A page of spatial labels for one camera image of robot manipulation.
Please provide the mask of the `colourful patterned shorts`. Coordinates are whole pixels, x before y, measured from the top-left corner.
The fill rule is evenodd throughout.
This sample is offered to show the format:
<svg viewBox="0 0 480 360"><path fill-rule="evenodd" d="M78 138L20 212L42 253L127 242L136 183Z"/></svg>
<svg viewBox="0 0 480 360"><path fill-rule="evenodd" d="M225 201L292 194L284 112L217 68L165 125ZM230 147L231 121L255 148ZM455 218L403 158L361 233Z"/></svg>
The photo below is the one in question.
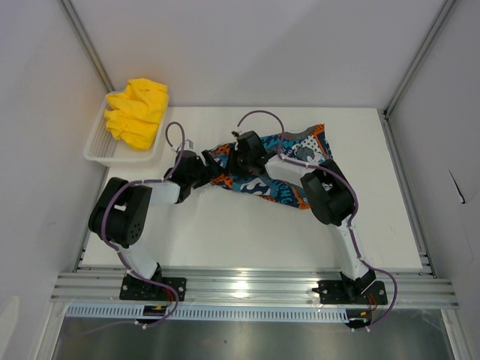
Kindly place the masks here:
<svg viewBox="0 0 480 360"><path fill-rule="evenodd" d="M268 153L276 153L277 150L280 150L281 154L298 161L322 164L333 158L326 139L324 124L316 124L300 133L286 133L284 139L281 139L281 135L278 133L262 136L261 140ZM297 209L310 208L305 191L297 184L271 178L268 175L226 175L224 167L229 149L233 145L234 142L224 143L208 150L221 166L221 175L215 176L211 180L212 185L241 194L256 195L264 200Z"/></svg>

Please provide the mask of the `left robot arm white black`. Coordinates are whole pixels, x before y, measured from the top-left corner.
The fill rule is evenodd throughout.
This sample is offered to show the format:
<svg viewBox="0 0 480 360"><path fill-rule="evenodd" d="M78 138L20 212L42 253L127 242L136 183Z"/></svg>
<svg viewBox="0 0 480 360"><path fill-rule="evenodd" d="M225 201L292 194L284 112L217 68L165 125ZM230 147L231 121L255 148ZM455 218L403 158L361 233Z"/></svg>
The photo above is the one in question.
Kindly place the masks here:
<svg viewBox="0 0 480 360"><path fill-rule="evenodd" d="M136 291L144 299L156 299L163 282L161 272L141 236L151 200L160 204L182 203L194 188L202 187L223 173L207 151L180 151L174 166L162 178L128 181L112 177L96 202L88 228L118 255L130 276L139 279Z"/></svg>

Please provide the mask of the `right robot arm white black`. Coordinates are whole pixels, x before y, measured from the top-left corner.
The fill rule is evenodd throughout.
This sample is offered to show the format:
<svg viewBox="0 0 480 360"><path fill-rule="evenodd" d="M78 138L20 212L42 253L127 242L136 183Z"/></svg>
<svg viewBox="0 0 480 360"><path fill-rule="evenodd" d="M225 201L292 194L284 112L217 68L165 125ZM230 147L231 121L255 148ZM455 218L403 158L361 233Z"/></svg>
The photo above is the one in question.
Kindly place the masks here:
<svg viewBox="0 0 480 360"><path fill-rule="evenodd" d="M313 216L326 225L336 242L343 296L350 302L367 297L375 271L362 257L353 220L358 212L355 191L333 160L309 163L287 157L281 149L267 151L254 131L235 132L235 144L226 165L232 176L256 176L279 181L303 191Z"/></svg>

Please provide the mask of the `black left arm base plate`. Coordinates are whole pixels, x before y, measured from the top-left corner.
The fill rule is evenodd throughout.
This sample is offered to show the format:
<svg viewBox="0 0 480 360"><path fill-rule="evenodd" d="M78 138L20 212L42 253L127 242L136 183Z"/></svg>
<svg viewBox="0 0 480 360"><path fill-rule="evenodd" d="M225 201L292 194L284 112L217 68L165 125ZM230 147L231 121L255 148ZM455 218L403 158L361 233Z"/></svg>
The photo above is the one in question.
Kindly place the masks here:
<svg viewBox="0 0 480 360"><path fill-rule="evenodd" d="M161 282L172 287L178 293L180 302L185 300L187 289L187 279L185 277L164 277ZM175 301L175 296L171 290L152 285L129 274L122 281L119 298L129 301Z"/></svg>

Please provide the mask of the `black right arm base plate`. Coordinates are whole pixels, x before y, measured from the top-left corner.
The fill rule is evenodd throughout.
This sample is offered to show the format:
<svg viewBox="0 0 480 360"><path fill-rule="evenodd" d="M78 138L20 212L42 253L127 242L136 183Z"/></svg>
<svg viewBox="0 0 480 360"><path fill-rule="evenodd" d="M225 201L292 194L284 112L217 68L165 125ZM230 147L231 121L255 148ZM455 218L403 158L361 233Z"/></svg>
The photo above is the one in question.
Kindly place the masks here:
<svg viewBox="0 0 480 360"><path fill-rule="evenodd" d="M342 280L319 280L311 289L319 296L324 305L387 305L389 303L386 287L382 281L375 280L367 289L347 286Z"/></svg>

